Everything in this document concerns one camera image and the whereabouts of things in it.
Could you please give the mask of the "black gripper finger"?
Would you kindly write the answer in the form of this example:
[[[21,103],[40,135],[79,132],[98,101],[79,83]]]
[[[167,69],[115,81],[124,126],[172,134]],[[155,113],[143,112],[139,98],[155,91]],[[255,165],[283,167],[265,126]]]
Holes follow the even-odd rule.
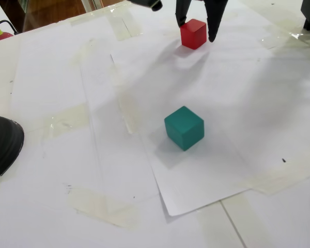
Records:
[[[204,0],[210,42],[216,38],[227,2],[228,0]]]
[[[185,24],[191,0],[176,0],[176,20],[179,27]]]

